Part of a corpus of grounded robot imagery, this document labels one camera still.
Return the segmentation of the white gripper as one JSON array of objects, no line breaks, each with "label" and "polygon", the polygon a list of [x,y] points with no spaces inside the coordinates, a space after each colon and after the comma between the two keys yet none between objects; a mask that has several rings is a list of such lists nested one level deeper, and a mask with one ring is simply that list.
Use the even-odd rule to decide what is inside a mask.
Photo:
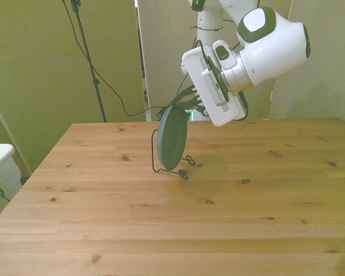
[{"label": "white gripper", "polygon": [[[181,104],[184,109],[194,109],[202,103],[213,125],[222,126],[232,120],[245,117],[239,98],[231,92],[224,95],[224,85],[215,76],[217,62],[209,47],[197,47],[182,56],[182,67],[187,71],[194,85],[182,90],[169,105]],[[187,96],[197,93],[192,99],[182,102]]]}]

